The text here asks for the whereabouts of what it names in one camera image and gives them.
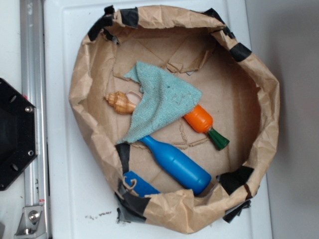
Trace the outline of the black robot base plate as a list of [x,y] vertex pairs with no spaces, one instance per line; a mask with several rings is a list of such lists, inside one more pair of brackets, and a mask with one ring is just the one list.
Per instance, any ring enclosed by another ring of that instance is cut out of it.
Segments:
[[37,156],[35,107],[0,80],[0,190],[7,190]]

